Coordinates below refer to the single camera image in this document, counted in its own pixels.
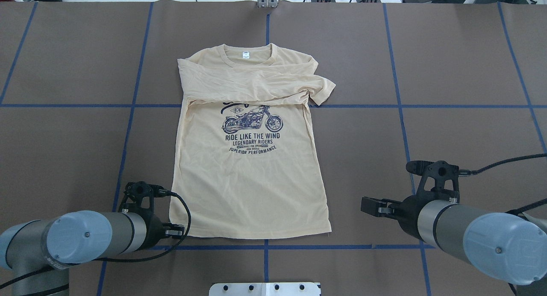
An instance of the motorcycle print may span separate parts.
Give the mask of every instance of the motorcycle print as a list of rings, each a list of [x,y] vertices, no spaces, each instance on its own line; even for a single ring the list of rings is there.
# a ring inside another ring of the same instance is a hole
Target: motorcycle print
[[[238,130],[258,130],[262,126],[264,115],[266,119],[266,128],[271,132],[279,132],[283,127],[283,120],[278,115],[273,115],[269,111],[270,106],[260,105],[251,109],[248,113],[237,114],[235,117],[226,117],[222,125],[222,130],[226,134],[234,134]]]

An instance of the brown table surface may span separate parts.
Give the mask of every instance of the brown table surface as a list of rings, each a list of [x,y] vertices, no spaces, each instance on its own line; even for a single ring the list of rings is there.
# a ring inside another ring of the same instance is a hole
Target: brown table surface
[[[0,232],[109,212],[128,181],[169,188],[182,99],[176,58],[271,41],[313,55],[317,74],[338,84],[312,108],[332,233],[190,238],[156,261],[74,267],[71,294],[201,296],[217,282],[313,281],[323,296],[511,295],[359,207],[364,195],[412,194],[408,160],[475,169],[547,152],[547,6],[255,7],[0,3]],[[461,179],[462,203],[501,212],[528,204],[545,197],[546,174],[540,158]],[[168,218],[167,200],[157,212]],[[0,281],[11,278],[0,270]]]

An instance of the t-shirt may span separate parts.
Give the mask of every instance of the t-shirt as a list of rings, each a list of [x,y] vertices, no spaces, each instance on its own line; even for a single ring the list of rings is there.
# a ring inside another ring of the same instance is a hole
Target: t-shirt
[[[203,66],[191,61],[195,56],[178,60],[184,98],[172,186],[192,212],[189,235],[263,239],[330,232],[308,100],[320,105],[335,85],[274,64]],[[186,224],[177,201],[170,220]]]

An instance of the blue tape line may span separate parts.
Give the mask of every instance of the blue tape line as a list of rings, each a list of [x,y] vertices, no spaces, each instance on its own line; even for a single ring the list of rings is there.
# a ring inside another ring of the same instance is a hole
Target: blue tape line
[[[427,296],[431,296],[431,284],[429,282],[429,271],[427,270],[427,259],[426,259],[426,251],[424,250],[425,246],[423,241],[420,241],[420,255],[422,256],[422,268],[423,268],[423,276],[426,280],[426,292]]]
[[[129,113],[129,121],[127,122],[127,131],[125,132],[125,141],[124,141],[124,149],[121,154],[121,163],[120,163],[120,169],[118,172],[118,181],[116,183],[116,193],[114,196],[114,202],[112,203],[112,211],[116,211],[116,206],[118,204],[118,197],[120,195],[120,187],[121,187],[121,177],[124,172],[124,166],[125,166],[125,158],[127,154],[127,142],[129,141],[129,133],[131,132],[131,125],[133,123],[133,115],[135,113],[135,103],[137,102],[137,95],[138,95],[138,86],[139,82],[141,80],[141,72],[142,72],[142,64],[144,62],[144,53],[146,51],[146,42],[148,39],[148,31],[150,30],[150,19],[152,18],[152,10],[154,8],[154,3],[150,2],[150,8],[148,10],[148,20],[146,22],[146,30],[144,32],[144,40],[142,43],[142,50],[141,50],[141,60],[139,61],[138,65],[138,71],[137,71],[137,80],[135,81],[135,91],[133,92],[133,102],[131,107],[131,112]],[[103,264],[103,267],[101,268],[101,276],[99,279],[99,284],[97,287],[97,296],[101,296],[102,293],[102,286],[104,283],[104,275],[106,272],[106,263]]]
[[[264,282],[270,282],[270,255],[268,247],[270,245],[269,240],[264,240]]]
[[[6,108],[180,108],[181,104],[2,104]]]
[[[509,33],[507,32],[506,20],[503,16],[502,4],[500,2],[498,2],[498,10],[500,11],[500,18],[502,20],[503,32],[506,35],[506,40],[507,40],[507,45],[509,47],[509,52],[511,53],[513,63],[515,64],[516,72],[518,74],[518,79],[520,80],[520,84],[522,86],[522,91],[524,92],[524,96],[526,97],[526,102],[528,103],[528,108],[530,108],[530,114],[532,115],[532,119],[534,121],[535,131],[538,133],[539,142],[541,143],[541,147],[543,148],[543,152],[547,152],[547,148],[545,147],[545,141],[543,140],[543,135],[541,134],[541,130],[539,129],[538,120],[535,117],[534,108],[532,107],[532,101],[530,101],[530,97],[528,95],[528,90],[526,89],[526,84],[524,83],[524,78],[522,78],[522,73],[520,71],[520,67],[518,66],[518,61],[516,61],[516,56],[515,56],[515,53],[513,51],[512,45],[511,45],[511,39],[509,39]]]
[[[375,245],[373,249],[420,249],[420,245]]]
[[[310,108],[398,108],[398,105],[391,104],[370,104],[370,105],[334,105],[334,104],[323,104],[318,105],[309,105]]]
[[[372,245],[270,245],[270,250],[356,250],[372,249]]]
[[[154,246],[151,250],[167,250],[171,246]],[[204,245],[178,246],[176,250],[264,250],[264,245]]]
[[[270,43],[270,14],[266,15],[266,45]]]
[[[428,244],[423,245],[424,249],[435,249]],[[170,246],[154,246],[149,250],[167,250]],[[196,245],[178,246],[176,250],[390,250],[390,249],[421,249],[420,245],[398,244],[398,245]]]
[[[397,95],[397,105],[399,106],[399,119],[401,122],[401,130],[403,131],[403,142],[405,146],[405,155],[406,155],[406,162],[410,161],[410,151],[409,151],[409,145],[408,140],[406,138],[406,128],[405,128],[405,122],[404,122],[404,115],[403,115],[403,105],[401,102],[401,95],[399,92],[399,80],[397,79],[397,71],[395,69],[395,58],[393,56],[393,45],[391,44],[391,34],[389,33],[389,21],[388,21],[388,15],[387,15],[387,6],[385,3],[382,4],[383,6],[383,16],[385,19],[385,32],[387,33],[387,43],[389,46],[389,58],[391,59],[391,70],[393,72],[393,82],[395,84],[395,94]],[[414,188],[414,177],[412,177],[412,174],[409,173],[410,182],[412,184],[412,194],[416,194],[416,189]],[[427,271],[427,260],[426,260],[426,251],[423,247],[423,242],[420,241],[420,253],[422,255],[422,268],[423,268],[423,276],[426,283],[426,292],[427,296],[431,296],[431,288],[429,284],[429,273]]]
[[[181,104],[1,104],[0,107],[6,108],[180,108]],[[310,108],[399,108],[396,104],[338,104],[338,105],[309,105]],[[403,108],[525,108],[529,109],[528,105],[408,105],[402,104]],[[547,105],[532,105],[533,108],[545,109]]]
[[[2,104],[2,102],[4,101],[4,97],[6,96],[6,92],[8,91],[9,81],[12,79],[13,70],[15,70],[15,65],[17,64],[19,53],[21,53],[23,43],[25,43],[25,39],[27,37],[27,33],[29,32],[29,28],[31,27],[32,18],[34,17],[37,6],[38,2],[35,2],[34,6],[32,7],[31,15],[29,16],[29,21],[27,22],[27,26],[25,27],[25,31],[23,32],[23,36],[21,37],[21,41],[19,42],[19,47],[17,47],[15,57],[13,57],[12,66],[9,68],[8,78],[6,78],[6,83],[4,83],[4,89],[2,89],[2,95],[0,95],[0,104]]]
[[[106,262],[103,261],[101,266],[101,276],[99,277],[99,284],[97,287],[97,296],[101,296],[102,294],[102,287],[104,284],[104,274],[106,273]]]

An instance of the neckline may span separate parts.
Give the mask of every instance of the neckline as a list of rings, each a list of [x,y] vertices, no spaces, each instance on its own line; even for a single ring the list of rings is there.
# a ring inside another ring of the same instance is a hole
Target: neckline
[[[249,51],[249,52],[253,52],[253,51],[264,51],[264,50],[269,50],[271,51],[271,55],[268,59],[266,59],[264,62],[260,63],[260,64],[252,64],[252,65],[249,65],[249,64],[238,64],[234,61],[232,61],[226,54],[226,51],[227,50],[231,50],[231,51],[240,51],[240,52],[243,52],[243,51]],[[218,52],[219,54],[221,55],[221,58],[222,58],[222,61],[224,61],[225,64],[231,66],[231,67],[242,67],[242,66],[245,66],[245,67],[253,67],[253,66],[268,66],[268,65],[271,65],[273,64],[273,62],[276,60],[276,57],[277,57],[277,45],[275,45],[274,43],[270,43],[266,46],[262,46],[262,47],[233,47],[233,46],[229,46],[229,45],[226,45],[226,44],[223,44],[223,45],[219,45],[218,46]]]

